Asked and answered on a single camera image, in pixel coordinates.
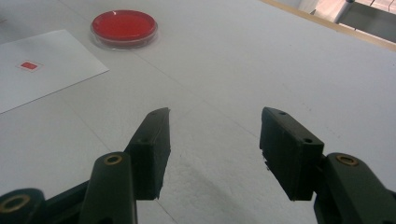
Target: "petri dish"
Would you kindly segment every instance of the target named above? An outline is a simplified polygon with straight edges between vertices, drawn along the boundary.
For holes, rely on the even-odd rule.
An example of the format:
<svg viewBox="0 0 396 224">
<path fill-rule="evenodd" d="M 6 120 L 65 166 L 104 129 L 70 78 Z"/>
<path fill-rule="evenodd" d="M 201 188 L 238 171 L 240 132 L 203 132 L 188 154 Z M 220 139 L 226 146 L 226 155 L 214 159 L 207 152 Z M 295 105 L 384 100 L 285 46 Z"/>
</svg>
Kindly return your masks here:
<svg viewBox="0 0 396 224">
<path fill-rule="evenodd" d="M 134 10 L 113 10 L 97 16 L 91 24 L 96 44 L 112 49 L 146 46 L 157 33 L 150 15 Z"/>
</svg>

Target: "white tabletop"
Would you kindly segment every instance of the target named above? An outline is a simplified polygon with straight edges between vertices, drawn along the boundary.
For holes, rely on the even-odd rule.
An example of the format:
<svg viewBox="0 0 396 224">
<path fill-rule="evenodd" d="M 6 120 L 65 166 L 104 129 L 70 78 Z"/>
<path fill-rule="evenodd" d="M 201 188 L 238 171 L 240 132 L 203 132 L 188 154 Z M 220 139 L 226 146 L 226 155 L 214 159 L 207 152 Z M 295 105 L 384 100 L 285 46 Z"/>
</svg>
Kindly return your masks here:
<svg viewBox="0 0 396 224">
<path fill-rule="evenodd" d="M 158 38 L 142 49 L 96 47 L 91 21 L 112 9 L 148 13 Z M 38 188 L 49 198 L 74 187 L 166 106 L 172 153 L 161 198 L 138 202 L 140 223 L 316 223 L 313 202 L 290 202 L 266 170 L 264 106 L 396 190 L 395 52 L 257 0 L 14 0 L 0 13 L 0 44 L 65 29 L 109 68 L 0 115 L 0 194 Z"/>
</svg>

